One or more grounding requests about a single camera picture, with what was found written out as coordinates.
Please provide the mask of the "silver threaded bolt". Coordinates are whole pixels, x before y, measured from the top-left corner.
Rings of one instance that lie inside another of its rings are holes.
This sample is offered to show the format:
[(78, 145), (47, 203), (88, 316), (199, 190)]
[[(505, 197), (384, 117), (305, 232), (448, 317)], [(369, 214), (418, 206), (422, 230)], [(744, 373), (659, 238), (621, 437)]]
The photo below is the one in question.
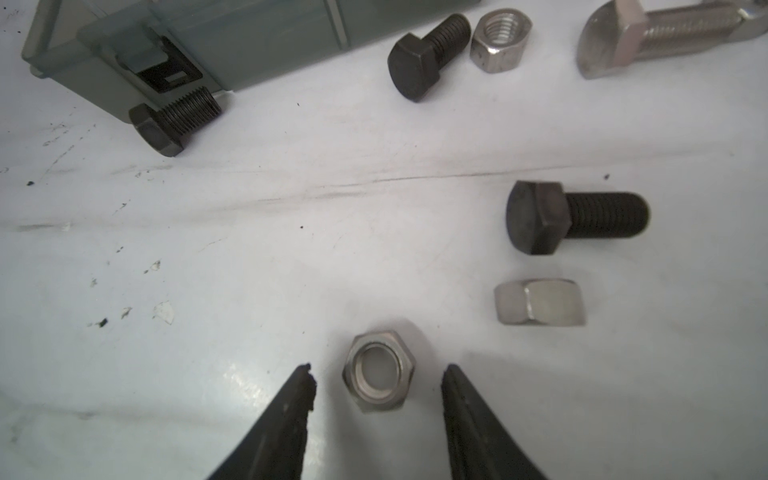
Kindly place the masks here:
[(653, 11), (638, 1), (609, 1), (587, 20), (576, 65), (591, 80), (635, 61), (690, 55), (766, 33), (765, 1), (703, 1)]

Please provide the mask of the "silver hex nut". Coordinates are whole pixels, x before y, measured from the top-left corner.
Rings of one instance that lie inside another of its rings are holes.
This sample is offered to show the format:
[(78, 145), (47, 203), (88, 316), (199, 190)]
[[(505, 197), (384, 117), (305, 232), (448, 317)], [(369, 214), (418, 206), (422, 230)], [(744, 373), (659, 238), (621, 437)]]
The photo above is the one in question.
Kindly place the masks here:
[(497, 318), (504, 325), (583, 326), (587, 315), (580, 286), (563, 278), (527, 279), (494, 289)]
[(408, 396), (415, 358), (394, 330), (369, 332), (352, 341), (343, 381), (363, 413), (399, 409)]
[(470, 45), (470, 59), (489, 74), (503, 73), (520, 64), (532, 20), (522, 11), (502, 8), (485, 14), (478, 22)]

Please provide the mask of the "black hex bolt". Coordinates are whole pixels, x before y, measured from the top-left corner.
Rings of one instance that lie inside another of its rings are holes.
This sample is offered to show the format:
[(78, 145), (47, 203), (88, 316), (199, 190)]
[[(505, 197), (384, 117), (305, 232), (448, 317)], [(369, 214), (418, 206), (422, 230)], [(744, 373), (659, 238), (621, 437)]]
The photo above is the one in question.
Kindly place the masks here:
[(390, 78), (406, 99), (418, 102), (440, 80), (440, 71), (468, 45), (472, 30), (463, 14), (452, 14), (423, 38), (401, 37), (387, 58)]
[(623, 239), (642, 233), (651, 210), (632, 192), (566, 192), (559, 182), (518, 181), (505, 224), (511, 244), (527, 255), (552, 255), (565, 239)]
[(223, 110), (206, 87), (200, 87), (155, 110), (142, 103), (129, 112), (129, 120), (143, 140), (165, 157), (184, 150), (182, 140), (217, 119)]

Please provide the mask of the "grey plastic organizer box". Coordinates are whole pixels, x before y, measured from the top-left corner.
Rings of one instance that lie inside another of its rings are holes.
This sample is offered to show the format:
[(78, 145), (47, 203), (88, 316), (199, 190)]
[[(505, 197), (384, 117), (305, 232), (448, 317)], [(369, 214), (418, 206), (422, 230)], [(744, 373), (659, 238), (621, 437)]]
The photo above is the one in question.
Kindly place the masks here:
[(463, 1), (42, 1), (22, 58), (115, 118), (235, 91), (466, 8)]

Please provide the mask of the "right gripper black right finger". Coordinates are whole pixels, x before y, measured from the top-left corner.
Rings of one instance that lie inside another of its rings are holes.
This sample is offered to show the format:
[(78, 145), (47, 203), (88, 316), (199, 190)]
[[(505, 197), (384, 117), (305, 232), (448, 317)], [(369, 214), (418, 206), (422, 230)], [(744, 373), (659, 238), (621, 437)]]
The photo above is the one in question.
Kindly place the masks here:
[(461, 368), (450, 364), (441, 382), (453, 479), (543, 479)]

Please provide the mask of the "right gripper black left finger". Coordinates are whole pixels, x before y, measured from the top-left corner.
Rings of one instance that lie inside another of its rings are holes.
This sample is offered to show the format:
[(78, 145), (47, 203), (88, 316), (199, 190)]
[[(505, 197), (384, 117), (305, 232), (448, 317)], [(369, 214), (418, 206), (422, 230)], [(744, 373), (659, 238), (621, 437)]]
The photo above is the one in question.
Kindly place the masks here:
[(209, 477), (299, 479), (316, 391), (311, 366), (297, 366), (242, 441)]

